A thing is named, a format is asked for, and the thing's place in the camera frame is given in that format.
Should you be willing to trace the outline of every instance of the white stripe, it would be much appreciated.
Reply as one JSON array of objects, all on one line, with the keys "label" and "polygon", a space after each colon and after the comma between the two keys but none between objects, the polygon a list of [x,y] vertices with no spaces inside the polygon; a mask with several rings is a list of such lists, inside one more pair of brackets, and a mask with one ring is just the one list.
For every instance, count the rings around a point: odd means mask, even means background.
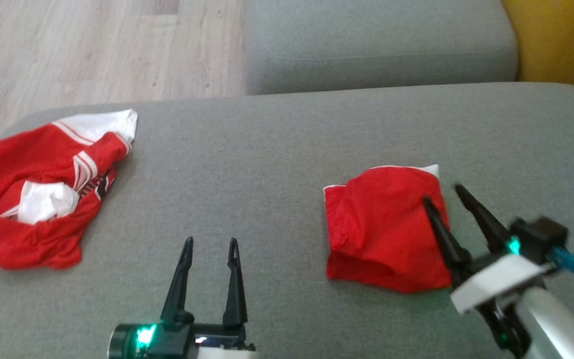
[{"label": "white stripe", "polygon": [[90,177],[90,169],[88,168],[88,166],[86,166],[86,164],[84,164],[84,161],[81,159],[81,157],[77,156],[77,159],[81,161],[81,168],[83,168],[84,171],[86,171],[86,177],[82,178],[82,181],[78,186],[79,190],[81,190],[88,183],[88,181],[90,181],[93,178]]},{"label": "white stripe", "polygon": [[421,171],[424,171],[426,173],[431,173],[431,175],[434,175],[435,177],[439,178],[439,166],[438,165],[426,166],[425,168],[412,167],[412,166],[385,165],[385,166],[372,167],[372,168],[369,168],[369,170],[375,170],[376,168],[415,168],[416,170],[421,170]]},{"label": "white stripe", "polygon": [[87,170],[86,165],[84,164],[84,161],[79,156],[75,155],[73,157],[73,160],[77,164],[76,166],[77,166],[78,172],[79,172],[79,179],[75,183],[73,190],[78,192],[78,191],[81,191],[81,188],[84,186],[84,184],[86,184],[86,182],[88,182],[90,180],[89,177],[86,177],[86,176],[89,176],[89,171]]},{"label": "white stripe", "polygon": [[332,188],[332,187],[344,187],[344,184],[329,184],[329,186],[324,186],[323,190],[326,190],[326,189]]},{"label": "white stripe", "polygon": [[72,183],[72,189],[77,191],[77,185],[79,182],[79,172],[81,172],[81,168],[78,165],[77,157],[72,157],[72,168],[75,170],[75,181]]},{"label": "white stripe", "polygon": [[125,138],[123,138],[123,136],[121,136],[121,134],[119,134],[118,132],[115,132],[114,134],[116,134],[116,136],[119,137],[119,140],[121,140],[123,145],[126,146],[126,155],[128,155],[128,153],[132,151],[132,145],[130,145],[130,143]]},{"label": "white stripe", "polygon": [[0,217],[5,218],[5,217],[14,216],[18,212],[19,212],[19,205],[16,205],[16,206],[10,208],[9,210],[5,211],[4,213],[0,214]]},{"label": "white stripe", "polygon": [[94,143],[94,142],[89,141],[87,139],[84,139],[83,137],[72,132],[68,127],[65,127],[64,125],[59,123],[59,121],[54,121],[52,124],[55,125],[56,127],[58,127],[60,130],[62,130],[64,134],[67,134],[68,137],[73,139],[73,141],[75,141],[75,142],[81,143],[82,145],[86,145],[86,146],[92,145]]},{"label": "white stripe", "polygon": [[96,167],[96,163],[94,163],[92,157],[90,157],[85,151],[79,152],[78,156],[90,166],[92,170],[92,178],[95,178],[99,173],[99,169]]}]

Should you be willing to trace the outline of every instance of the red cloth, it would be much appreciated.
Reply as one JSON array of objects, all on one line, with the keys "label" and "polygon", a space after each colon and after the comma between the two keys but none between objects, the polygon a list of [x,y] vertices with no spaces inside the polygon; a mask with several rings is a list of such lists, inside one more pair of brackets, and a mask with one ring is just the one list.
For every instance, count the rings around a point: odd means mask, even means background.
[{"label": "red cloth", "polygon": [[[61,269],[79,263],[79,240],[114,180],[114,163],[130,149],[114,132],[91,140],[59,121],[1,140],[0,267]],[[26,181],[64,182],[80,194],[74,213],[34,225],[16,221]]]},{"label": "red cloth", "polygon": [[329,279],[413,293],[450,285],[422,205],[428,195],[447,223],[435,175],[415,168],[373,168],[325,188]]}]

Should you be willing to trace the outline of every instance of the gray sofa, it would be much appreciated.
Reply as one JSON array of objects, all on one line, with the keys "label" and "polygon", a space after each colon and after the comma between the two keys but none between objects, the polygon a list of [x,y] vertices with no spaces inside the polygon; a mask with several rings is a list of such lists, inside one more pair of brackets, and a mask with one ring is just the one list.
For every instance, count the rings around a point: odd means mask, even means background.
[{"label": "gray sofa", "polygon": [[[455,236],[485,243],[450,186],[503,222],[546,214],[574,251],[574,87],[496,83],[96,105],[32,114],[8,135],[134,108],[134,152],[70,270],[0,270],[0,359],[105,356],[121,322],[159,316],[193,235],[186,307],[217,322],[239,239],[248,338],[263,358],[508,358],[448,291],[401,295],[326,280],[322,188],[383,164],[440,165]],[[574,312],[574,278],[550,289]]]},{"label": "gray sofa", "polygon": [[501,0],[246,0],[249,95],[512,81]]}]

